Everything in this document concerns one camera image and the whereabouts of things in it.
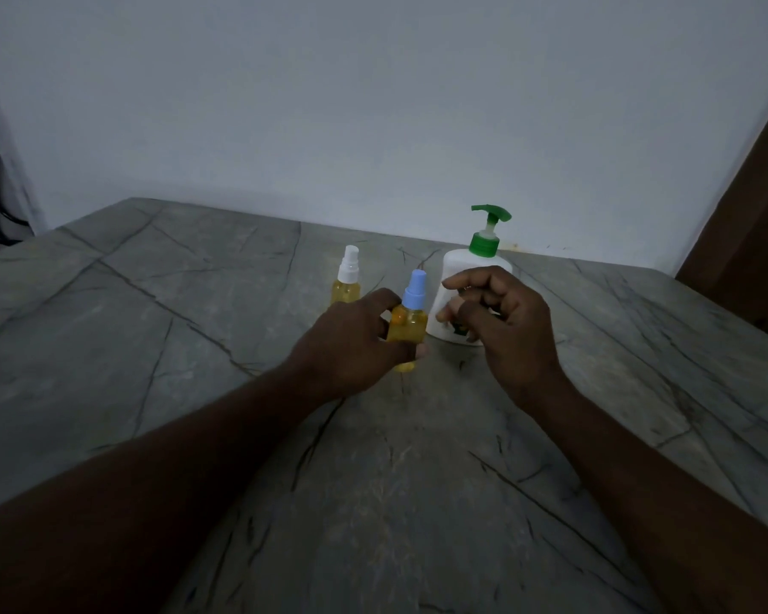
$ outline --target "bottle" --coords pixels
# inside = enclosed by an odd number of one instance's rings
[[[419,345],[424,340],[427,331],[427,313],[424,307],[424,287],[427,281],[427,272],[422,269],[414,269],[410,276],[410,285],[404,291],[401,303],[392,309],[390,330],[387,333],[387,341],[407,340]],[[415,362],[399,364],[393,368],[396,372],[410,372],[415,368]]]
[[[338,279],[333,282],[330,291],[330,304],[343,301],[352,304],[361,296],[361,285],[358,284],[358,248],[344,248],[344,257],[338,267]]]
[[[499,221],[508,222],[512,219],[509,211],[494,205],[475,205],[472,206],[472,210],[486,211],[489,214],[486,217],[486,228],[472,235],[472,241],[469,244],[468,249],[453,249],[444,255],[444,263],[441,268],[440,276],[441,281],[458,272],[462,272],[464,269],[470,269],[472,267],[498,265],[499,267],[506,269],[509,273],[512,273],[512,264],[508,260],[495,255],[498,251],[498,243],[500,241],[495,235],[495,225]],[[467,342],[468,329],[459,323],[440,323],[436,320],[435,315],[438,314],[455,295],[458,295],[457,291],[445,289],[441,285],[438,286],[435,302],[433,302],[432,308],[430,309],[427,333],[430,336],[446,340],[447,342],[457,342],[461,345],[481,345],[480,340],[474,343]]]

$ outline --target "person's right arm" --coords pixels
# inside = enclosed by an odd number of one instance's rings
[[[543,298],[500,267],[444,286],[461,297],[438,320],[455,318],[481,338],[495,378],[560,447],[669,610],[768,612],[768,527],[577,391],[559,365]]]

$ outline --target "green pump head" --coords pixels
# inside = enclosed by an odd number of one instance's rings
[[[486,211],[489,215],[486,217],[486,228],[472,235],[472,241],[469,244],[469,251],[474,255],[484,258],[492,258],[498,251],[500,239],[495,235],[495,225],[501,222],[508,222],[512,219],[509,211],[495,205],[474,205],[473,211]]]

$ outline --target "white spray nozzle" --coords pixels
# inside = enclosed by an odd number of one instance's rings
[[[358,281],[358,248],[344,248],[344,257],[338,267],[338,281],[344,284],[355,284]]]

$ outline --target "gray marble surface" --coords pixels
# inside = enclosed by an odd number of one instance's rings
[[[449,244],[126,200],[0,253],[0,502],[280,361],[344,246],[364,290]],[[635,267],[502,253],[577,386],[768,524],[768,336]],[[315,412],[165,612],[661,611],[573,469],[478,348]]]

